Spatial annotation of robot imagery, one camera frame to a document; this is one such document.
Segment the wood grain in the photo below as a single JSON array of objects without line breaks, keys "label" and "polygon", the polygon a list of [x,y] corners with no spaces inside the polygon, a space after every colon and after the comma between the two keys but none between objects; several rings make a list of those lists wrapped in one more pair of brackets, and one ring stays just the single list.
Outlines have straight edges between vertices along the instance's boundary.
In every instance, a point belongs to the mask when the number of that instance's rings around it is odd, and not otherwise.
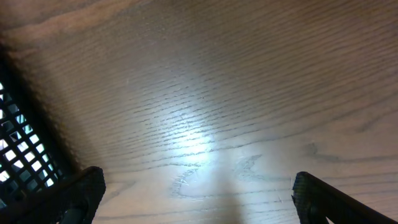
[{"label": "wood grain", "polygon": [[95,223],[298,223],[309,171],[398,220],[398,2],[2,1]]}]

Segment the black plastic object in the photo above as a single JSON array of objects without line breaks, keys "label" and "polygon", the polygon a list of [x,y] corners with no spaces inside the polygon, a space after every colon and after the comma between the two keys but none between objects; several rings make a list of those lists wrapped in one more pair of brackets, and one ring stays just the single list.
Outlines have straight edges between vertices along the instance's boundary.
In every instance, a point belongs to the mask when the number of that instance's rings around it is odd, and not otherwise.
[{"label": "black plastic object", "polygon": [[0,210],[2,224],[89,224],[105,193],[102,169],[89,167],[54,187]]},{"label": "black plastic object", "polygon": [[301,224],[396,224],[307,172],[299,172],[292,196]]},{"label": "black plastic object", "polygon": [[76,172],[25,86],[0,47],[0,209]]}]

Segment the wooden surface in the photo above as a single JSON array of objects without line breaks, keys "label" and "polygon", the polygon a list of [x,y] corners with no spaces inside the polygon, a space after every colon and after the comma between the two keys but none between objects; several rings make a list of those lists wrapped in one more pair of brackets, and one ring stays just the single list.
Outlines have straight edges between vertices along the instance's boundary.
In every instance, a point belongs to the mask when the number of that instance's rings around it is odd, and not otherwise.
[{"label": "wooden surface", "polygon": [[298,223],[306,170],[398,220],[398,2],[3,0],[94,223]]}]

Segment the wooden table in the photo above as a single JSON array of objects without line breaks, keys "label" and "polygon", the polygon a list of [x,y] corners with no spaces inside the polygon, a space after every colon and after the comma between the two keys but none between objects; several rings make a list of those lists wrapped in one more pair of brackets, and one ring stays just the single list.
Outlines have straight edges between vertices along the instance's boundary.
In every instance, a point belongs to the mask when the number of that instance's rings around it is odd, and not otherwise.
[{"label": "wooden table", "polygon": [[398,2],[3,0],[94,223],[299,223],[306,170],[398,220]]}]

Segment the black plastic crate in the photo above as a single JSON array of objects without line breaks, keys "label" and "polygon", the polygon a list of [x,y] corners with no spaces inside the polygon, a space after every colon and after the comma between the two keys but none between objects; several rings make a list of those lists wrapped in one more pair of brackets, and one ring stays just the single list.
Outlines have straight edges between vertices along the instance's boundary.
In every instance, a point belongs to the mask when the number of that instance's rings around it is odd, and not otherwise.
[{"label": "black plastic crate", "polygon": [[0,59],[0,208],[74,173],[40,107],[8,58]]}]

